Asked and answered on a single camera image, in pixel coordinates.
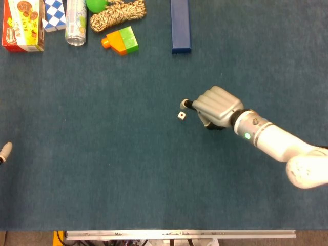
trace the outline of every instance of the orange toy piece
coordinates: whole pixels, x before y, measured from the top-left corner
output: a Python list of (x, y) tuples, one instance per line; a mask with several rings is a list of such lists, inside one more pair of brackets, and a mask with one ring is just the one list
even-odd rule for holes
[(105, 49), (111, 47), (119, 55), (128, 54), (119, 31), (107, 34), (106, 37), (101, 40), (101, 44)]

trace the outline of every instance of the green led light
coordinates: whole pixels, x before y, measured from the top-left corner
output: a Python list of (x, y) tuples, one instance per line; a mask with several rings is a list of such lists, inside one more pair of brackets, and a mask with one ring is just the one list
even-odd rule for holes
[(245, 133), (244, 136), (245, 136), (246, 139), (251, 139), (251, 135), (249, 133)]

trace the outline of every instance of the green ball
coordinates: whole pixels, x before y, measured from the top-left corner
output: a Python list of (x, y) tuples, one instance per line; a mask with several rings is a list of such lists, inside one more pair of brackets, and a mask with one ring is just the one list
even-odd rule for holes
[(107, 0), (87, 0), (88, 9), (94, 13), (100, 13), (106, 9)]

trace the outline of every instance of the green toy block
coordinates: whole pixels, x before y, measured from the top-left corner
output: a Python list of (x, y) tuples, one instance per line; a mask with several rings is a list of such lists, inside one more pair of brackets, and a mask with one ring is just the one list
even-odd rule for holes
[(127, 49), (128, 54), (139, 50), (138, 42), (134, 36), (134, 33), (133, 33), (131, 27), (125, 27), (123, 29), (120, 29), (119, 33), (121, 35), (121, 38)]

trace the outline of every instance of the small white cube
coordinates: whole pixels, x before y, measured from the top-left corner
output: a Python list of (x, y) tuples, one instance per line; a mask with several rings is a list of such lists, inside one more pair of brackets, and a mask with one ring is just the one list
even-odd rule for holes
[(183, 113), (182, 111), (178, 114), (178, 118), (181, 119), (181, 120), (184, 120), (186, 117), (186, 114)]

